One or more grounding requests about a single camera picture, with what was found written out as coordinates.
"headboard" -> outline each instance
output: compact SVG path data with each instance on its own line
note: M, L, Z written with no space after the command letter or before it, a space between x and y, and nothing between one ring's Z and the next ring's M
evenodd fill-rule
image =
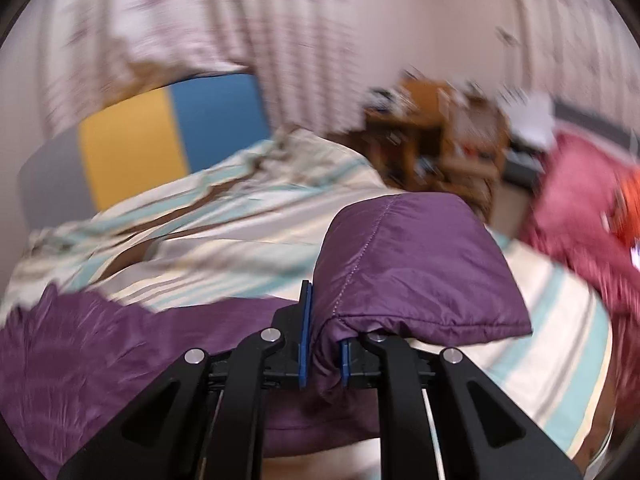
M226 74L146 92L46 142L18 188L31 229L99 211L270 138L256 79Z
M556 119L576 124L604 139L615 142L618 146L629 152L638 154L638 141L636 136L621 126L616 126L604 117L586 112L562 100L554 101L554 115Z

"white wall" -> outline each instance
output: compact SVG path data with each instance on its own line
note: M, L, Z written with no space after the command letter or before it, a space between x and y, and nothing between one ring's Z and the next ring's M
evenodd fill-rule
M432 0L437 78L475 79L493 92L506 81L507 47L498 38L502 27L520 39L515 0ZM512 57L513 79L522 81L522 50Z
M496 27L519 38L515 0L353 1L364 88L392 85L409 65L432 78L475 79L488 92L505 82ZM514 56L519 83L519 49Z
M364 88L390 86L413 65L436 68L431 0L353 0Z

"red blanket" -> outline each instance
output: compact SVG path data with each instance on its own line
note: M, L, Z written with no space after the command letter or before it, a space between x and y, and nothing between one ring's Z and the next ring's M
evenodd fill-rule
M618 420L640 418L640 271L604 227L620 180L633 166L566 132L548 156L546 176L521 240L565 264L598 290L614 331Z

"purple quilted fabric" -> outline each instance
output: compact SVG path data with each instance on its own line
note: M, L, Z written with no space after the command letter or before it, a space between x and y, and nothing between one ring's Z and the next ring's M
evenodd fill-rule
M443 346L532 332L511 271L457 196L405 193L340 211L314 271L312 358L324 394L340 381L336 341L383 330Z

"gray panel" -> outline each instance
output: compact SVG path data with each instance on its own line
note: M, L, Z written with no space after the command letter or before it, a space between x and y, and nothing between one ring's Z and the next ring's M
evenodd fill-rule
M631 147L631 133L624 128L610 123L603 117L587 113L562 101L556 101L554 105L554 115L556 118L577 124L594 134L598 134L605 139L615 142L625 150Z
M22 209L31 229L54 227L96 214L78 150L78 130L55 136L18 174Z

